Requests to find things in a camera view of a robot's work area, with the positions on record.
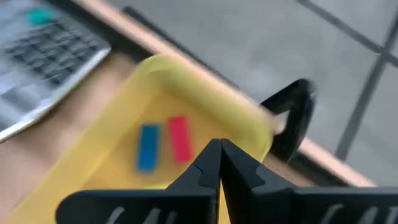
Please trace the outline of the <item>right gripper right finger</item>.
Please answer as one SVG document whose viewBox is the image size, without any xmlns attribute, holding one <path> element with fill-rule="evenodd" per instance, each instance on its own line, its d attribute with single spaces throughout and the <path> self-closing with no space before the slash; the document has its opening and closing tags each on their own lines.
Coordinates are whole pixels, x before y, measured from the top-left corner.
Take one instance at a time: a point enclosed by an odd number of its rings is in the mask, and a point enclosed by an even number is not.
<svg viewBox="0 0 398 224">
<path fill-rule="evenodd" d="M 232 224 L 398 224 L 398 187 L 298 187 L 230 140 L 221 147 Z"/>
</svg>

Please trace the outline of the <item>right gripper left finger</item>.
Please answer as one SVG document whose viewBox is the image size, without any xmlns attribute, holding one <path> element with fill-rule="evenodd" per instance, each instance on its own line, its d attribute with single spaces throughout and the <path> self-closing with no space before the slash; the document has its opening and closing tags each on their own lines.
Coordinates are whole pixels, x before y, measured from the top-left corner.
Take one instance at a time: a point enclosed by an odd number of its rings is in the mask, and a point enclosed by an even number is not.
<svg viewBox="0 0 398 224">
<path fill-rule="evenodd" d="M 217 224 L 221 143 L 212 139 L 166 189 L 83 190 L 60 202 L 57 224 Z"/>
</svg>

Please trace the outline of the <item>black frame clamp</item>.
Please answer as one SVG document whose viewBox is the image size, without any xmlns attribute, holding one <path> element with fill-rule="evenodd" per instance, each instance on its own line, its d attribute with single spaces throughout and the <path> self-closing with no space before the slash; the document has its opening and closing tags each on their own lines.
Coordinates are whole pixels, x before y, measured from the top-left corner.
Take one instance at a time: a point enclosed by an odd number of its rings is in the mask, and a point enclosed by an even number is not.
<svg viewBox="0 0 398 224">
<path fill-rule="evenodd" d="M 298 151 L 311 122 L 316 89 L 310 80 L 300 78 L 261 103 L 275 115 L 288 112 L 285 128 L 274 135 L 271 153 L 288 162 Z"/>
</svg>

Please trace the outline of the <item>red eraser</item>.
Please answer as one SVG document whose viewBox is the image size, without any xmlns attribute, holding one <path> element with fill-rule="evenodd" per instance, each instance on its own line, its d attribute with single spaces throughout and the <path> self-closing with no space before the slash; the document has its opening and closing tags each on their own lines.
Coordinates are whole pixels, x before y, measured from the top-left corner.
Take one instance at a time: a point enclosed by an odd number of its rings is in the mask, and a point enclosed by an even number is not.
<svg viewBox="0 0 398 224">
<path fill-rule="evenodd" d="M 183 164 L 193 157 L 192 142 L 186 116 L 174 116 L 167 122 L 174 162 Z"/>
</svg>

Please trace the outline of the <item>grey desk calculator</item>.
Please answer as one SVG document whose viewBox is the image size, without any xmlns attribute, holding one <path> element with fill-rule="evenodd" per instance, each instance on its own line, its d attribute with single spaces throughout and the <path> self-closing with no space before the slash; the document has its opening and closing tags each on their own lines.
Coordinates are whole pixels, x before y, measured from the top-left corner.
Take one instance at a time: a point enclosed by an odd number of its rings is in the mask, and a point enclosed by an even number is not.
<svg viewBox="0 0 398 224">
<path fill-rule="evenodd" d="M 36 123 L 110 51 L 50 0 L 0 0 L 0 142 Z"/>
</svg>

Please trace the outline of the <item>yellow translucent plastic bin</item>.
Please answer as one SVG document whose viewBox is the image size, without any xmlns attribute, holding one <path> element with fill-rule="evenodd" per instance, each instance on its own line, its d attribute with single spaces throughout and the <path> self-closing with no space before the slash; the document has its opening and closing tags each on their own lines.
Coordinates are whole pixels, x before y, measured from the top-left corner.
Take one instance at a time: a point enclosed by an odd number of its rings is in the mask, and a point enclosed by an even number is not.
<svg viewBox="0 0 398 224">
<path fill-rule="evenodd" d="M 261 161 L 273 138 L 268 116 L 248 109 L 210 78 L 156 55 L 134 65 L 113 56 L 41 122 L 0 143 L 0 223 L 53 224 L 55 209 L 83 189 L 155 189 L 176 164 L 167 121 L 186 116 L 193 155 L 227 138 Z M 143 124 L 160 126 L 158 165 L 137 170 Z"/>
</svg>

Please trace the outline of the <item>blue eraser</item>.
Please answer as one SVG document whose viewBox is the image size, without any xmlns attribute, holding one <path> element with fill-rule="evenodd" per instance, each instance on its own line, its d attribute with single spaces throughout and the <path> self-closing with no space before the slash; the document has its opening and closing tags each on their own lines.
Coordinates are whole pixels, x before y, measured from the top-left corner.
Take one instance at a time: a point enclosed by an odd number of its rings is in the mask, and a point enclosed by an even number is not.
<svg viewBox="0 0 398 224">
<path fill-rule="evenodd" d="M 160 126 L 158 124 L 143 124 L 139 133 L 137 153 L 137 170 L 152 173 L 158 165 L 160 143 Z"/>
</svg>

